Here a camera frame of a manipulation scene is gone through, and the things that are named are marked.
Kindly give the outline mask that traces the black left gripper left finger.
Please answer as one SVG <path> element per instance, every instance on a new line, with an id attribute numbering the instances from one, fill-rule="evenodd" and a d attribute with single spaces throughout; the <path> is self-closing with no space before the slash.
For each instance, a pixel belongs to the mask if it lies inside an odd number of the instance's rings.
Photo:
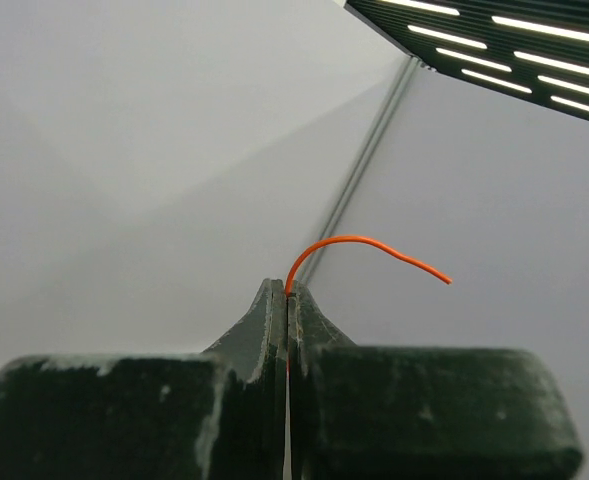
<path id="1" fill-rule="evenodd" d="M 279 280 L 210 347 L 39 355 L 0 370 L 0 479 L 279 479 L 287 308 Z"/>

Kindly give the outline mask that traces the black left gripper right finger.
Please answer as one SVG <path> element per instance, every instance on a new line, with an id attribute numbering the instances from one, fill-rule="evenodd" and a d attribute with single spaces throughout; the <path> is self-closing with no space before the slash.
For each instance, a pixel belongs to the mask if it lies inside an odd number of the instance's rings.
<path id="1" fill-rule="evenodd" d="M 362 346 L 309 289 L 288 297 L 296 479 L 572 479 L 583 445 L 522 349 Z"/>

